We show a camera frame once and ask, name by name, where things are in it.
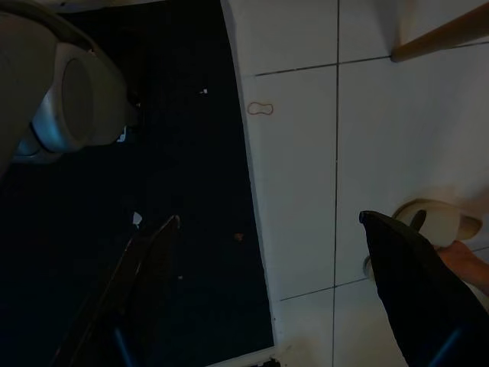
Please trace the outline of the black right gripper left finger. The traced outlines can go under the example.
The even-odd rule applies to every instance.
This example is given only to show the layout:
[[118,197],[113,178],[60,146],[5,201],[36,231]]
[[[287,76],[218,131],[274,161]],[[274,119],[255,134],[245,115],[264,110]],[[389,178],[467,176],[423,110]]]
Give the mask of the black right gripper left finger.
[[170,279],[180,217],[139,229],[114,269],[83,301],[53,357],[55,366],[144,366],[160,296]]

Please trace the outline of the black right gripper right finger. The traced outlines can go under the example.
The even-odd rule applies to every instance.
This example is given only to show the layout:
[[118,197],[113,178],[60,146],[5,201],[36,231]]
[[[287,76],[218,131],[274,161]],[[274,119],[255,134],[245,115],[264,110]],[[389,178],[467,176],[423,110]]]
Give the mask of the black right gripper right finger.
[[362,211],[377,294],[409,366],[486,366],[488,313],[415,226]]

